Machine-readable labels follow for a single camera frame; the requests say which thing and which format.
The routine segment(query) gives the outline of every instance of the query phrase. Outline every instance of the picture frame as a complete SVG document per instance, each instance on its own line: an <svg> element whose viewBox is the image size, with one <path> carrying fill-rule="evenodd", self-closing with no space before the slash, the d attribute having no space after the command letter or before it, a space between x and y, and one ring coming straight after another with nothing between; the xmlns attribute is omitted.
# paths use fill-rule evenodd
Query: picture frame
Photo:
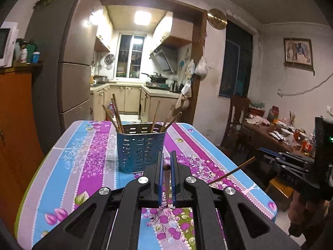
<svg viewBox="0 0 333 250"><path fill-rule="evenodd" d="M284 64L313 70L313 53L311 39L284 38Z"/></svg>

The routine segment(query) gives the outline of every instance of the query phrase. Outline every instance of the blue perforated basket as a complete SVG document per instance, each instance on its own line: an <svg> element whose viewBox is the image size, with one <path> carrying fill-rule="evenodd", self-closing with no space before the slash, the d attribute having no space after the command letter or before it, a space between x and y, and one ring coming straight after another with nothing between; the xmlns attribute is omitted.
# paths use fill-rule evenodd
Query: blue perforated basket
<svg viewBox="0 0 333 250"><path fill-rule="evenodd" d="M124 132L117 132L119 171L131 174L143 171L157 162L159 151L163 150L165 132L159 132L162 125L152 123L124 124Z"/></svg>

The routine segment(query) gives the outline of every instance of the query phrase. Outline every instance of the wooden door frame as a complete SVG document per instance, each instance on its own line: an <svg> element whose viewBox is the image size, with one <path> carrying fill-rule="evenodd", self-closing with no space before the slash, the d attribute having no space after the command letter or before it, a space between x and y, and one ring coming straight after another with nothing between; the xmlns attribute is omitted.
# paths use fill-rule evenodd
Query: wooden door frame
<svg viewBox="0 0 333 250"><path fill-rule="evenodd" d="M100 0L102 5L134 5L156 8L174 13L174 17L193 23L191 59L197 64L203 55L205 44L207 10L177 0ZM183 111L182 122L193 124L196 102L198 100L200 76L192 78L192 97L189 108Z"/></svg>

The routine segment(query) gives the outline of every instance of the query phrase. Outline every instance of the tablecloth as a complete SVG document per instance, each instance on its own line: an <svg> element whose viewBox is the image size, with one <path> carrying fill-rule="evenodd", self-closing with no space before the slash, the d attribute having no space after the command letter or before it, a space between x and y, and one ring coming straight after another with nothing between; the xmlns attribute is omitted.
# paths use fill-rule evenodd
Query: tablecloth
<svg viewBox="0 0 333 250"><path fill-rule="evenodd" d="M121 188L141 176L119 172L116 143L116 131L109 121L76 121L66 130L37 170L19 208L15 234L23 249L30 250L102 186ZM179 163L188 165L193 176L206 182L236 167L186 123L168 128L163 148L166 162L173 150ZM277 214L275 203L242 171L213 186L233 186L270 219ZM165 205L164 195L159 209L142 209L138 249L194 250L191 208Z"/></svg>

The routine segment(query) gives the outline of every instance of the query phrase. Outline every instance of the gray refrigerator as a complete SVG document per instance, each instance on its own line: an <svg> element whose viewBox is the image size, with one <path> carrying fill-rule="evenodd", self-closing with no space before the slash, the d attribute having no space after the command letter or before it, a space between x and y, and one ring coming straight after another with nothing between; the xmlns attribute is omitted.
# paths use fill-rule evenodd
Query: gray refrigerator
<svg viewBox="0 0 333 250"><path fill-rule="evenodd" d="M33 72L32 96L39 143L46 155L76 120L90 120L91 63L99 0L46 0L36 5L25 39L36 43L43 67Z"/></svg>

